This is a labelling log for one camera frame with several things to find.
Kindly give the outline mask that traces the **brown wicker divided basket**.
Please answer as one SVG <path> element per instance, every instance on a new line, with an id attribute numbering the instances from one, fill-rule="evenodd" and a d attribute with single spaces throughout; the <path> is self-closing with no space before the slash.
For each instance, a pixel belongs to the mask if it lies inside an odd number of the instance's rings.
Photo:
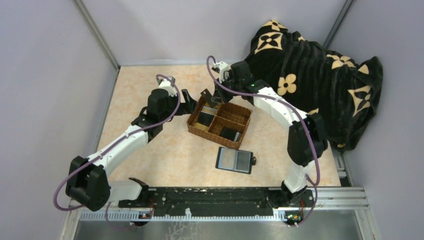
<path id="1" fill-rule="evenodd" d="M 214 119 L 210 124 L 208 131 L 202 131 L 195 128 L 194 124 L 197 123 L 199 113 L 202 112 L 203 106 L 207 106 L 207 103 L 201 96 L 198 99 L 194 113 L 188 117 L 186 122 L 188 132 L 227 148 L 238 150 L 250 124 L 252 110 L 234 103 L 218 105 L 216 107 L 218 108 L 218 112 L 214 115 Z M 219 134 L 223 127 L 241 132 L 240 139 L 237 142 L 233 142 L 220 137 Z"/>

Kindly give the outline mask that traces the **black leather card holder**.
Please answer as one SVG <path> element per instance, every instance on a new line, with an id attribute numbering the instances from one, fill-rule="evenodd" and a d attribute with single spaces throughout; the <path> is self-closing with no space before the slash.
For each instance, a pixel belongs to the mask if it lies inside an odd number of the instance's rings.
<path id="1" fill-rule="evenodd" d="M 257 158 L 251 151 L 219 147 L 215 168 L 250 175 L 256 164 Z"/>

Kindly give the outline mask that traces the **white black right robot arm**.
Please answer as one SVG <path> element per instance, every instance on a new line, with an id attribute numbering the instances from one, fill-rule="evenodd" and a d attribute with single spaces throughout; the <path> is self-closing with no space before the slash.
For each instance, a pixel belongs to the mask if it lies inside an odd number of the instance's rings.
<path id="1" fill-rule="evenodd" d="M 230 65 L 216 61 L 210 55 L 206 67 L 214 81 L 214 92 L 206 98 L 211 106 L 228 103 L 234 97 L 241 96 L 288 131 L 287 152 L 292 164 L 281 189 L 288 199 L 300 196 L 307 187 L 309 166 L 315 163 L 318 170 L 318 159 L 328 148 L 323 118 L 288 103 L 270 84 L 256 79 L 246 61 Z"/>

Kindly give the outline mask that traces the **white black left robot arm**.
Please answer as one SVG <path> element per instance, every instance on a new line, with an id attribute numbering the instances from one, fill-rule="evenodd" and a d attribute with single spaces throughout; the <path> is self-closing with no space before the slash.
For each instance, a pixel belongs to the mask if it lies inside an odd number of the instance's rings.
<path id="1" fill-rule="evenodd" d="M 169 93 L 154 89 L 139 115 L 106 147 L 88 157 L 75 157 L 69 168 L 65 194 L 95 212 L 111 202 L 148 200 L 149 186 L 136 178 L 109 181 L 112 172 L 134 151 L 151 142 L 174 116 L 194 113 L 198 102 L 187 89 Z"/>

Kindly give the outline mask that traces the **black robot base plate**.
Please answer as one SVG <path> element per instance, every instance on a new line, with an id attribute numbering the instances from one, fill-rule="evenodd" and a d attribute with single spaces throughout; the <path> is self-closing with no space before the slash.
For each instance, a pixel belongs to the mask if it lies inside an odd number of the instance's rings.
<path id="1" fill-rule="evenodd" d="M 280 187 L 151 187 L 136 200 L 121 200 L 120 208 L 148 208 L 155 217 L 271 217 L 283 207 L 311 207 L 307 189 L 288 202 Z"/>

